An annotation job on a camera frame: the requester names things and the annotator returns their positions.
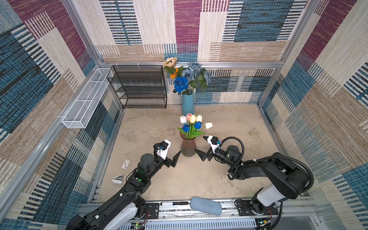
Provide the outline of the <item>white tulip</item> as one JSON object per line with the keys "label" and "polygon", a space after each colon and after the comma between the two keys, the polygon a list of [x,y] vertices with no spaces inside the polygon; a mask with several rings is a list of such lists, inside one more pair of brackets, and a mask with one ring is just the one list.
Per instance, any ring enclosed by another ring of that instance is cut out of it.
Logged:
{"label": "white tulip", "polygon": [[187,117],[186,116],[180,116],[180,123],[181,124],[186,124],[187,123]]}
{"label": "white tulip", "polygon": [[204,135],[210,128],[213,127],[213,123],[204,123],[202,127],[198,130],[201,135]]}
{"label": "white tulip", "polygon": [[202,115],[198,115],[198,116],[196,117],[196,122],[200,122],[200,123],[202,123],[202,120],[203,120]]}

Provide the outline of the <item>blue tulip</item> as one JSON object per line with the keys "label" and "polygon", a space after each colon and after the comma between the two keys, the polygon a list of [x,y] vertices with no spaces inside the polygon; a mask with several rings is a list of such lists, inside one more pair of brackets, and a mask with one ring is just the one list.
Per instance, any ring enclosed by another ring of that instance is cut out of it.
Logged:
{"label": "blue tulip", "polygon": [[189,138],[190,126],[188,124],[184,124],[183,127],[178,128],[178,130],[180,131],[180,135],[182,136],[183,139]]}
{"label": "blue tulip", "polygon": [[199,135],[202,134],[202,132],[200,131],[202,127],[202,123],[201,122],[196,122],[196,123],[192,123],[190,126],[190,139],[194,139],[196,137],[198,137]]}

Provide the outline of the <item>dark red glass vase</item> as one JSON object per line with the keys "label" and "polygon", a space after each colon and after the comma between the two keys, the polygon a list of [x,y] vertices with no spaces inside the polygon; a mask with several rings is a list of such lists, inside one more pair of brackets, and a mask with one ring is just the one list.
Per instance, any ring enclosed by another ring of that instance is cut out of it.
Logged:
{"label": "dark red glass vase", "polygon": [[183,139],[181,145],[181,153],[186,157],[194,156],[196,154],[196,138],[187,139],[182,132],[180,132],[180,136]]}

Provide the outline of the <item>yellow tulip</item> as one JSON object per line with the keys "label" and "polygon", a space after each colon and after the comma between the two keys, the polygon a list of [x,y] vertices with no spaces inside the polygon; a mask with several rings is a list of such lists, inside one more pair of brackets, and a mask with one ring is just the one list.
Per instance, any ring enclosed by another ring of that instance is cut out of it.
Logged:
{"label": "yellow tulip", "polygon": [[193,132],[193,128],[194,128],[194,124],[196,123],[196,116],[195,115],[191,115],[190,119],[189,119],[189,125],[190,125],[190,131],[189,131],[189,136],[192,136],[192,132]]}

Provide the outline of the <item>teal ceramic vase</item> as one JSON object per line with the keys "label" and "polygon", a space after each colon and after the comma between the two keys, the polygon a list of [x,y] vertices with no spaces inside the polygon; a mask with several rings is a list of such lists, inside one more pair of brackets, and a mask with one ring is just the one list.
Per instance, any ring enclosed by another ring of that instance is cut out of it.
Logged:
{"label": "teal ceramic vase", "polygon": [[193,114],[195,112],[195,97],[194,94],[182,95],[182,114]]}

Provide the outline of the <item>dark blue rose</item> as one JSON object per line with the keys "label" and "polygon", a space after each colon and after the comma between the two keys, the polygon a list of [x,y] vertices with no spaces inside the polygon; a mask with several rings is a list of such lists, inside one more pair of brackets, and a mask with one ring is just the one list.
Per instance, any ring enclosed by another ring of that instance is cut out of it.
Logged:
{"label": "dark blue rose", "polygon": [[174,80],[174,89],[172,92],[182,95],[190,95],[188,87],[189,84],[185,77],[176,77]]}

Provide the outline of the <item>light blue rose bunch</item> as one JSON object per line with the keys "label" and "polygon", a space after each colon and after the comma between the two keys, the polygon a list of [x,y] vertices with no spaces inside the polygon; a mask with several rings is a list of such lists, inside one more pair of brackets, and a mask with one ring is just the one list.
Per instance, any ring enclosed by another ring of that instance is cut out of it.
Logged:
{"label": "light blue rose bunch", "polygon": [[202,67],[198,62],[190,62],[188,68],[184,69],[181,74],[188,82],[187,88],[181,93],[182,95],[191,95],[195,89],[199,87],[204,93],[211,83],[211,73]]}

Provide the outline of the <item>orange marigold flower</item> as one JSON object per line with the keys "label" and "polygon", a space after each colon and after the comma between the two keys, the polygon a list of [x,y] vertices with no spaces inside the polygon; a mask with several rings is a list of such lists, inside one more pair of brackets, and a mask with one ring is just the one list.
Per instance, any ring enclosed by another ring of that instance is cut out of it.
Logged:
{"label": "orange marigold flower", "polygon": [[171,79],[174,79],[174,78],[176,78],[178,76],[178,69],[177,68],[175,68],[175,72],[173,73],[173,74],[170,74],[170,78]]}

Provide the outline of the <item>cream sunflower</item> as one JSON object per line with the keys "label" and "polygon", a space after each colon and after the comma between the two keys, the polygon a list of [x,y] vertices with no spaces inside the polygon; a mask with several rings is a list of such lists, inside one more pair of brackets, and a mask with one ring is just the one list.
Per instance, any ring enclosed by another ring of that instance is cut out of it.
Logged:
{"label": "cream sunflower", "polygon": [[163,68],[170,74],[176,74],[177,70],[175,68],[177,64],[177,57],[169,57],[163,62]]}

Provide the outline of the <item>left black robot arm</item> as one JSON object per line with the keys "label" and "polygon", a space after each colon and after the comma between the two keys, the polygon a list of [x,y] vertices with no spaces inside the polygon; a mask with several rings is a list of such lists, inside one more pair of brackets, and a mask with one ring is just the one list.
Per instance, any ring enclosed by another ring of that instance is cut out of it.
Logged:
{"label": "left black robot arm", "polygon": [[141,156],[140,162],[124,186],[108,201],[94,211],[81,217],[74,216],[67,230],[116,230],[134,218],[142,218],[146,212],[146,200],[141,197],[151,185],[151,178],[163,167],[175,167],[181,152],[173,159],[167,157],[171,146],[165,140],[153,146],[154,153]]}

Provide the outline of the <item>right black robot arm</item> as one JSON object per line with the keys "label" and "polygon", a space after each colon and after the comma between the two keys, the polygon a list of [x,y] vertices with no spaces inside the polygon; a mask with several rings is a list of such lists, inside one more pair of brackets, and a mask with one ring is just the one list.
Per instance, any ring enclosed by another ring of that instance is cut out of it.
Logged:
{"label": "right black robot arm", "polygon": [[[230,145],[226,150],[222,145],[228,140],[236,140],[240,147]],[[204,136],[210,145],[207,152],[196,149],[196,154],[202,161],[215,159],[229,167],[229,180],[245,180],[254,177],[267,177],[271,182],[266,188],[260,189],[252,198],[254,207],[269,207],[275,202],[296,199],[300,194],[308,191],[314,184],[311,169],[303,162],[287,157],[279,152],[260,159],[244,161],[243,142],[236,137],[227,137],[220,141],[218,137]]]}

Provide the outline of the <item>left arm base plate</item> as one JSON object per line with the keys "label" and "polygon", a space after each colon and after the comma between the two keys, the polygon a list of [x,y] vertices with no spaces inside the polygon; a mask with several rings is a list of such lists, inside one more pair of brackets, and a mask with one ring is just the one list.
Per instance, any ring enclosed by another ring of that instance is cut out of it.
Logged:
{"label": "left arm base plate", "polygon": [[140,220],[158,219],[159,211],[160,211],[160,203],[146,203],[138,208],[134,219]]}

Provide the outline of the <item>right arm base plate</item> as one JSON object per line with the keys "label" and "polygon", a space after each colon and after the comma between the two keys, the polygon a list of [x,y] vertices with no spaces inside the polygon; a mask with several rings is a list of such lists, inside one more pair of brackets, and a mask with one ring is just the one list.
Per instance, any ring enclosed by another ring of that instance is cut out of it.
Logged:
{"label": "right arm base plate", "polygon": [[258,201],[237,199],[234,205],[239,216],[277,216],[279,214],[275,203],[265,207]]}

